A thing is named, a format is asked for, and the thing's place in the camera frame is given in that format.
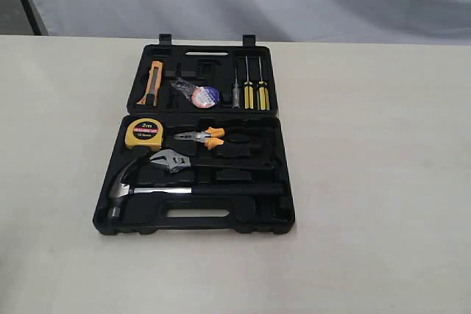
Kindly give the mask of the black electrical tape roll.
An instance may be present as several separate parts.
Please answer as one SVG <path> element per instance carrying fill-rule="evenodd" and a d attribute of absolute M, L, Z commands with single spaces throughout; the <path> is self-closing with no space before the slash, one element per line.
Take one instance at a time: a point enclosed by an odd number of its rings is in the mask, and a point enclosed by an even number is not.
<path fill-rule="evenodd" d="M 198 86 L 182 78 L 173 80 L 171 86 L 200 109 L 215 107 L 220 101 L 219 91 L 211 86 Z"/>

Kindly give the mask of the adjustable wrench black handle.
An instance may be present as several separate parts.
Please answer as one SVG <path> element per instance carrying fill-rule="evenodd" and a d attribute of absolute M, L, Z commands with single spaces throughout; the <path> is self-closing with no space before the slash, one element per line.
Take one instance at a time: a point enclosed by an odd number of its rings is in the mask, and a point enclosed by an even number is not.
<path fill-rule="evenodd" d="M 171 149 L 164 149 L 149 155 L 148 161 L 160 169 L 175 174 L 187 168 L 223 168 L 247 171 L 270 171 L 275 168 L 271 162 L 260 160 L 225 160 L 212 157 L 189 157 Z"/>

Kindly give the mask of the claw hammer black grip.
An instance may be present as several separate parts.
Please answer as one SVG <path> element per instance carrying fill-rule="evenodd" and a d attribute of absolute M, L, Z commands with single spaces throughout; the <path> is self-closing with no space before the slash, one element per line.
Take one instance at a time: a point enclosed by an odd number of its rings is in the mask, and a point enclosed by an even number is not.
<path fill-rule="evenodd" d="M 115 176 L 108 194 L 110 208 L 107 218 L 117 220 L 128 196 L 139 193 L 168 193 L 196 196 L 282 196 L 284 188 L 279 183 L 196 185 L 191 187 L 137 187 L 124 182 L 129 172 L 141 165 L 143 160 L 132 160 Z"/>

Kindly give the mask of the black plastic tool case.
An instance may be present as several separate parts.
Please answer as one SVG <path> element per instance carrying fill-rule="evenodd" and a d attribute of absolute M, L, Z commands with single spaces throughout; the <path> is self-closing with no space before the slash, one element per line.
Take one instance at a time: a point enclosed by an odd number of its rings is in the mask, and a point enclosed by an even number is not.
<path fill-rule="evenodd" d="M 244 108 L 245 57 L 249 58 L 250 79 L 254 90 L 254 109 Z M 257 83 L 258 58 L 262 58 L 263 75 L 268 84 L 267 111 L 259 110 Z M 163 63 L 163 75 L 157 106 L 139 105 L 146 90 L 152 61 Z M 234 63 L 238 63 L 240 107 L 232 107 Z M 200 109 L 171 86 L 182 78 L 198 86 L 219 91 L 215 107 Z M 239 45 L 192 46 L 175 44 L 171 35 L 162 34 L 156 44 L 144 47 L 127 101 L 107 172 L 93 214 L 93 225 L 103 235 L 119 233 L 152 234 L 158 230 L 232 229 L 240 233 L 288 232 L 295 222 L 286 153 L 280 120 L 277 117 L 277 94 L 272 58 L 267 47 L 259 46 L 254 35 L 243 36 Z M 137 146 L 129 150 L 124 144 L 127 127 L 139 118 L 153 118 L 163 125 L 161 150 L 171 149 L 189 157 L 212 157 L 225 160 L 260 160 L 271 162 L 270 171 L 247 171 L 223 168 L 187 168 L 175 174 L 150 163 L 157 151 Z M 202 143 L 175 140 L 182 132 L 223 128 L 224 144 L 208 150 Z M 117 220 L 107 218 L 108 194 L 116 174 L 132 160 L 143 160 L 128 173 L 124 182 L 137 187 L 191 187 L 196 185 L 235 185 L 279 183 L 282 196 L 196 196 L 168 193 L 139 193 L 128 196 Z"/>

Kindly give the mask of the clear voltage tester screwdriver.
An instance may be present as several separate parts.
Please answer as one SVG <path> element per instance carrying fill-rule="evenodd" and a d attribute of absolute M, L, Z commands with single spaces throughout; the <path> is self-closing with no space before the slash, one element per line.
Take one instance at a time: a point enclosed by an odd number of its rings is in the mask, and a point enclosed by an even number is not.
<path fill-rule="evenodd" d="M 238 83 L 238 63 L 234 63 L 234 83 L 232 86 L 232 107 L 239 108 L 240 105 L 240 86 Z"/>

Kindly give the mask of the yellow black screwdriver left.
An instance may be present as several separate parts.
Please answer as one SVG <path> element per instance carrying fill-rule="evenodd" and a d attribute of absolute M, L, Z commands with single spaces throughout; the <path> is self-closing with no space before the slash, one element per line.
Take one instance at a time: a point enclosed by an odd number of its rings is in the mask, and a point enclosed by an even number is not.
<path fill-rule="evenodd" d="M 246 110 L 254 109 L 254 90 L 250 79 L 249 58 L 245 57 L 246 81 L 244 82 L 244 108 Z"/>

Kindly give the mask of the yellow black screwdriver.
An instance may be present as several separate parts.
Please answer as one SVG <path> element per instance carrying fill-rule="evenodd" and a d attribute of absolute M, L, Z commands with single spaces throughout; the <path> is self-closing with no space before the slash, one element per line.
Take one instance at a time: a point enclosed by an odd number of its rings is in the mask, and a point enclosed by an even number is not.
<path fill-rule="evenodd" d="M 257 104 L 258 104 L 258 109 L 267 111 L 270 108 L 269 104 L 269 90 L 268 90 L 268 84 L 264 79 L 263 75 L 263 63 L 262 63 L 262 58 L 258 58 L 258 69 L 259 69 L 259 80 L 257 83 Z"/>
<path fill-rule="evenodd" d="M 254 90 L 250 79 L 249 58 L 245 57 L 246 81 L 244 82 L 244 108 L 246 110 L 254 109 Z"/>

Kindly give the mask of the yellow black screwdriver right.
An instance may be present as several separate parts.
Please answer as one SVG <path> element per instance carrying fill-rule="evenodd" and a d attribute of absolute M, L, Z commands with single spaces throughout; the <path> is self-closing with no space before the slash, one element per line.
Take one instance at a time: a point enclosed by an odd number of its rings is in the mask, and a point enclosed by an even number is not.
<path fill-rule="evenodd" d="M 262 58 L 258 58 L 258 69 L 259 69 L 259 80 L 257 83 L 257 104 L 258 104 L 258 109 L 267 111 L 270 108 L 269 104 L 269 90 L 268 90 L 268 84 L 264 79 L 263 75 L 263 63 L 262 63 Z"/>

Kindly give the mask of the yellow measuring tape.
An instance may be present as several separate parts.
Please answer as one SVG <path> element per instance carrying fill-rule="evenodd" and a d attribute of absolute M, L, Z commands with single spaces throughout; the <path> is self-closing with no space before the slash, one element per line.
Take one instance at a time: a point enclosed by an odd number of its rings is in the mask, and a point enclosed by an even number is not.
<path fill-rule="evenodd" d="M 151 151 L 160 151 L 163 145 L 163 125 L 153 118 L 139 118 L 133 121 L 126 130 L 125 146 L 131 150 L 144 146 Z"/>

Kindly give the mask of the orange utility knife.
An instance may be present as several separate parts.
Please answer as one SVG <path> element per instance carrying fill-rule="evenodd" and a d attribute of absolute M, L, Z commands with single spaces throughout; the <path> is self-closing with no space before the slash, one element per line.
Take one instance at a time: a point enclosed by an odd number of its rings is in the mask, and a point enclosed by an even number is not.
<path fill-rule="evenodd" d="M 146 84 L 146 90 L 142 98 L 137 102 L 139 105 L 157 106 L 157 96 L 161 85 L 163 75 L 163 63 L 161 61 L 152 61 L 149 69 L 149 76 Z"/>

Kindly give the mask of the orange handled pliers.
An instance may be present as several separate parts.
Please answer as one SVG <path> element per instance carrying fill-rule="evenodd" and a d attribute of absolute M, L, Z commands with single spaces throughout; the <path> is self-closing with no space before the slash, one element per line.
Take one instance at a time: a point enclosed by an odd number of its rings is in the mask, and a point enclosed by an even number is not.
<path fill-rule="evenodd" d="M 175 140 L 192 140 L 202 143 L 208 150 L 224 144 L 222 138 L 225 136 L 223 128 L 208 127 L 206 130 L 182 132 L 173 136 Z"/>

